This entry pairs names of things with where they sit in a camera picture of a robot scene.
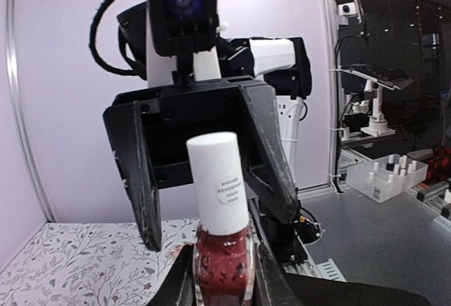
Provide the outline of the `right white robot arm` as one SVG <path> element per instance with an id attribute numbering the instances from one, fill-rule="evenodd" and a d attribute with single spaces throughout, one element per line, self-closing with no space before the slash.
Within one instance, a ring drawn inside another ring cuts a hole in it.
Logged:
<path id="1" fill-rule="evenodd" d="M 303 39 L 221 39 L 223 78 L 119 94 L 103 118 L 138 231 L 162 244 L 159 192 L 193 184 L 203 229 L 249 224 L 245 190 L 282 224 L 300 215 L 297 105 L 311 93 Z"/>

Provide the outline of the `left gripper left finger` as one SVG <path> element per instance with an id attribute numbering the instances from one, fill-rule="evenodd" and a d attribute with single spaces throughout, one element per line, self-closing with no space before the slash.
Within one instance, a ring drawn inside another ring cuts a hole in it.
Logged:
<path id="1" fill-rule="evenodd" d="M 156 294 L 147 306 L 196 305 L 193 282 L 193 245 L 184 245 Z"/>

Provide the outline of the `red nail polish bottle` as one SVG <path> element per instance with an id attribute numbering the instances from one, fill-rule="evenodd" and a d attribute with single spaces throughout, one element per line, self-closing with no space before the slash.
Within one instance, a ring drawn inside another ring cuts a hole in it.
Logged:
<path id="1" fill-rule="evenodd" d="M 198 225 L 192 270 L 198 305 L 251 305 L 255 280 L 251 226 L 230 235 L 212 235 Z"/>

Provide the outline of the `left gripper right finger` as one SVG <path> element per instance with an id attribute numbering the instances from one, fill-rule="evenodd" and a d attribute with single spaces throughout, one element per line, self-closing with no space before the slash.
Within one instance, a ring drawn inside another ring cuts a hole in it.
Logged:
<path id="1" fill-rule="evenodd" d="M 279 269 L 271 252 L 255 245 L 255 279 L 252 305 L 302 306 Z"/>

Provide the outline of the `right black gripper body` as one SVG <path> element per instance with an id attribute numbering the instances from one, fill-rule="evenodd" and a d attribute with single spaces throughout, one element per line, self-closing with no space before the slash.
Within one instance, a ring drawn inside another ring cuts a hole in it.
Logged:
<path id="1" fill-rule="evenodd" d="M 138 101 L 141 105 L 158 189 L 192 182 L 187 140 L 207 133 L 237 134 L 238 87 L 253 84 L 265 83 L 251 79 L 214 80 L 139 90 L 115 98 L 117 102 Z"/>

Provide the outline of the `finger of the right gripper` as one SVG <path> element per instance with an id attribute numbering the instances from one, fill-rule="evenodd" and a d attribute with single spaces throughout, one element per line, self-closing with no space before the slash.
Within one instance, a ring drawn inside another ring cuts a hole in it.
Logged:
<path id="1" fill-rule="evenodd" d="M 148 250 L 159 252 L 162 248 L 159 189 L 147 149 L 141 105 L 138 101 L 114 101 L 104 111 L 103 120 L 140 237 Z"/>
<path id="2" fill-rule="evenodd" d="M 281 142 L 274 89 L 265 84 L 239 86 L 238 109 L 245 182 L 273 218 L 292 223 L 299 214 L 299 202 Z"/>

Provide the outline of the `white nail polish cap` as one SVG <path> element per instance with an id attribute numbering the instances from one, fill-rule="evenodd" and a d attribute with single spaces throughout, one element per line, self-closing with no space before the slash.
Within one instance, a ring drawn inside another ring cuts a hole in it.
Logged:
<path id="1" fill-rule="evenodd" d="M 249 212 L 237 134 L 199 135 L 186 145 L 202 228 L 217 236 L 242 231 Z"/>

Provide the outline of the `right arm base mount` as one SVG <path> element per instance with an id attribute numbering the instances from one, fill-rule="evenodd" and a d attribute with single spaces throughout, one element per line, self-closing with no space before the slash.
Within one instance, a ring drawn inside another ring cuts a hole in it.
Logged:
<path id="1" fill-rule="evenodd" d="M 269 248 L 276 264 L 283 271 L 292 273 L 311 266 L 305 246 L 316 242 L 323 235 L 321 225 L 314 215 L 300 202 L 297 206 L 299 209 L 295 219 L 284 224 L 271 216 L 259 199 L 252 198 L 248 202 L 259 242 Z"/>

